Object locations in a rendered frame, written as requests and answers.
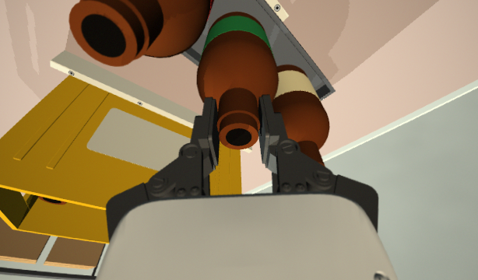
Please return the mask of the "dark grey tray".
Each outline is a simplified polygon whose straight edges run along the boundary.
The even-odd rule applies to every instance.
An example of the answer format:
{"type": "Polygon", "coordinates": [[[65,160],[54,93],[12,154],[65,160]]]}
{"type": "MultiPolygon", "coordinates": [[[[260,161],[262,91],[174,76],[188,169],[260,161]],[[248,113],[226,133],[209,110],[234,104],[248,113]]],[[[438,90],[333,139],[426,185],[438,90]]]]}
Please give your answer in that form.
{"type": "Polygon", "coordinates": [[[324,74],[322,74],[322,71],[319,70],[305,49],[303,49],[297,39],[294,38],[293,34],[265,0],[214,0],[206,27],[201,37],[190,49],[182,54],[199,66],[202,50],[210,27],[219,17],[229,12],[245,12],[254,16],[265,30],[276,65],[295,65],[301,68],[307,74],[320,101],[335,92],[330,82],[324,74]]]}

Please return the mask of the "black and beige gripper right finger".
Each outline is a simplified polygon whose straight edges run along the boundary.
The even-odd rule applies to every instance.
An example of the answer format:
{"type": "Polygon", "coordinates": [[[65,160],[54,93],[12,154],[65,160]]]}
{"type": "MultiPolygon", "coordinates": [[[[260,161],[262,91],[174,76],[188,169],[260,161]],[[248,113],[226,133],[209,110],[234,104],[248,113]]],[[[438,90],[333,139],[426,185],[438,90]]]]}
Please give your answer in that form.
{"type": "Polygon", "coordinates": [[[301,152],[287,137],[283,117],[274,112],[270,95],[258,98],[258,138],[262,164],[272,171],[272,192],[324,191],[356,201],[378,232],[378,193],[359,181],[334,175],[330,169],[301,152]]]}

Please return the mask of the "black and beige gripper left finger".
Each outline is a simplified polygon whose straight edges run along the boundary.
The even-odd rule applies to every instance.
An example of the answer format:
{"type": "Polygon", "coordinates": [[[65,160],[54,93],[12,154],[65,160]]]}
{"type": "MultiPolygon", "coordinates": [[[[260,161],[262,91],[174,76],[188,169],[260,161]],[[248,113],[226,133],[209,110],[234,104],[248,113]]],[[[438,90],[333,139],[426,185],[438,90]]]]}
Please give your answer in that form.
{"type": "Polygon", "coordinates": [[[123,215],[133,206],[154,198],[210,195],[209,175],[219,164],[220,140],[216,99],[205,97],[202,116],[195,116],[190,143],[178,157],[147,183],[116,194],[106,204],[108,239],[123,215]]]}

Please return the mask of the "brown bottle with red label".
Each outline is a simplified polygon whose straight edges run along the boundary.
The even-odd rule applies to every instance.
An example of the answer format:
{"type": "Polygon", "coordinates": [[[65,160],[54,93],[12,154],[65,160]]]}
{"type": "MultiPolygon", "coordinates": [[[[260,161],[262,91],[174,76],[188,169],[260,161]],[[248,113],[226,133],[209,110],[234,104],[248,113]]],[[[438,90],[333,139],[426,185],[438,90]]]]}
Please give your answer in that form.
{"type": "Polygon", "coordinates": [[[171,58],[201,37],[214,0],[79,0],[69,13],[78,45],[93,59],[121,67],[141,58],[171,58]]]}

